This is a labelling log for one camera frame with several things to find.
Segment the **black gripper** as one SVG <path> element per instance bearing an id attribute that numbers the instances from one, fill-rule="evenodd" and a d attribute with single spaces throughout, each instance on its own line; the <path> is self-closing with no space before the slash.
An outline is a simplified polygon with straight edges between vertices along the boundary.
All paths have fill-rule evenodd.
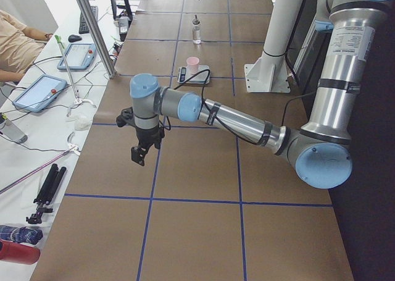
<path id="1" fill-rule="evenodd" d="M 161 142 L 164 138 L 164 127 L 156 126 L 150 129 L 136 128 L 138 146 L 131 147 L 131 160 L 140 166 L 145 165 L 145 156 L 153 146 L 161 149 Z"/>

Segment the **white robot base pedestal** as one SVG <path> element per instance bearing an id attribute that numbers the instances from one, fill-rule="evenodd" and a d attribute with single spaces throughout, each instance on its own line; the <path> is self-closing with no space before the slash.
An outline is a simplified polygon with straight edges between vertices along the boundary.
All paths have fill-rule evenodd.
<path id="1" fill-rule="evenodd" d="M 262 55 L 254 64 L 244 66 L 248 93 L 291 91 L 285 57 L 302 2 L 275 0 Z"/>

